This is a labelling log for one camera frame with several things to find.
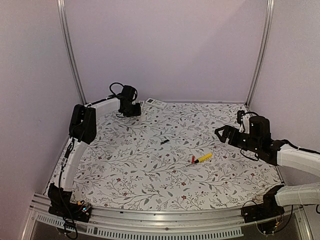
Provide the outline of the yellow handled screwdriver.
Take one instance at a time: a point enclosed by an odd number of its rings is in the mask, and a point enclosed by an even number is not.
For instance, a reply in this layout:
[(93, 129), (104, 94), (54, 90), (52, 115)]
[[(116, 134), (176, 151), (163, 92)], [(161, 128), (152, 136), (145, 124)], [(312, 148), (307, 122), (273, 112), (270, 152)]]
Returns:
[(191, 163), (192, 160), (191, 160), (191, 162), (190, 162), (188, 165), (186, 165), (186, 167), (189, 167), (189, 166), (192, 166), (192, 165), (196, 165), (196, 164), (198, 164), (198, 163), (202, 163), (202, 162), (204, 162), (205, 160), (211, 158), (212, 156), (213, 156), (212, 153), (208, 153), (208, 154), (203, 155), (203, 156), (201, 156), (201, 157), (199, 157), (199, 158), (196, 158), (196, 157), (195, 157), (195, 162), (192, 164), (192, 163)]

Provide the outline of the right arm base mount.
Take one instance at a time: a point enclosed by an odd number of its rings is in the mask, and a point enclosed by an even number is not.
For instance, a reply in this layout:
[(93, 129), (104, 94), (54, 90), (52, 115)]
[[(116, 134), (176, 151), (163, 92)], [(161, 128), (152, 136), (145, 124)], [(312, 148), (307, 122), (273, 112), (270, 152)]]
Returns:
[(284, 207), (276, 202), (275, 195), (284, 185), (276, 185), (262, 196), (262, 203), (249, 200), (241, 208), (241, 216), (245, 223), (252, 223), (270, 218), (279, 217), (269, 222), (262, 222), (257, 225), (258, 230), (264, 235), (271, 235), (276, 232), (283, 220)]

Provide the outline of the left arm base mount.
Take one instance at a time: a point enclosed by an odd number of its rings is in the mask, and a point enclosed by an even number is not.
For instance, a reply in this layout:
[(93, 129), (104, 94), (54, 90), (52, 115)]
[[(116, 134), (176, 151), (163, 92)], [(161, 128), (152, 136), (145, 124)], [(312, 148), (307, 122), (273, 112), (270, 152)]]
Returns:
[(52, 215), (88, 223), (92, 213), (92, 205), (84, 200), (79, 203), (71, 202), (71, 191), (64, 191), (62, 187), (58, 188), (54, 183), (49, 185), (48, 198), (50, 207), (48, 212)]

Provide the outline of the red black battery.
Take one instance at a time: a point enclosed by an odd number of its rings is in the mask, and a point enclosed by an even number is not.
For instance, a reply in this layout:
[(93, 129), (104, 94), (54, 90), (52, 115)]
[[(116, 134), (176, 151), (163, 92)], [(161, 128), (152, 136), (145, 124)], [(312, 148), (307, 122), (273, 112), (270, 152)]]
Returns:
[(195, 159), (196, 159), (196, 158), (195, 158), (195, 156), (193, 155), (193, 156), (192, 156), (192, 160), (191, 160), (191, 164), (194, 164)]

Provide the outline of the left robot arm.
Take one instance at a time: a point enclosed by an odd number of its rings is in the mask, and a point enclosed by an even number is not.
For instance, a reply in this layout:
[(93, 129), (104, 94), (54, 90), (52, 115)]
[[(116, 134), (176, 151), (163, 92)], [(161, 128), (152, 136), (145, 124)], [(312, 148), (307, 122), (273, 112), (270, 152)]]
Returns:
[(74, 213), (74, 205), (69, 202), (72, 195), (74, 177), (80, 160), (87, 147), (97, 136), (97, 121), (100, 117), (118, 111), (122, 117), (141, 115), (141, 104), (136, 103), (136, 88), (114, 82), (109, 86), (111, 95), (93, 103), (77, 104), (69, 124), (68, 146), (62, 158), (58, 176), (50, 183), (47, 195), (55, 202), (55, 209), (63, 216)]

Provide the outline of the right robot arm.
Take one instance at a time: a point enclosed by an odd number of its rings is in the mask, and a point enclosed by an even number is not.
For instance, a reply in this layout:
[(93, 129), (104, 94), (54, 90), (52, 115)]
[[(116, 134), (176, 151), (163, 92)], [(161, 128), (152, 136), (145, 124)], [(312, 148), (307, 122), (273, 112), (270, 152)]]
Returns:
[[(270, 121), (260, 115), (243, 119), (244, 113), (237, 116), (240, 128), (224, 125), (214, 133), (222, 143), (240, 150), (250, 151), (258, 160), (273, 166), (289, 167), (314, 176), (320, 175), (320, 153), (293, 145), (290, 141), (273, 140)], [(292, 205), (319, 205), (320, 184), (318, 182), (296, 185), (277, 185), (263, 196), (258, 213), (269, 218), (279, 207)]]

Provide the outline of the white air conditioner remote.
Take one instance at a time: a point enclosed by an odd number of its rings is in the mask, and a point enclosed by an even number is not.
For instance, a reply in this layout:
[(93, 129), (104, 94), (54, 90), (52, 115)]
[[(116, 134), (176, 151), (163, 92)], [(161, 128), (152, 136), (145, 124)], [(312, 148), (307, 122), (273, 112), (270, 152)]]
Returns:
[(143, 100), (140, 100), (139, 103), (140, 103), (140, 106), (142, 107), (145, 102)]

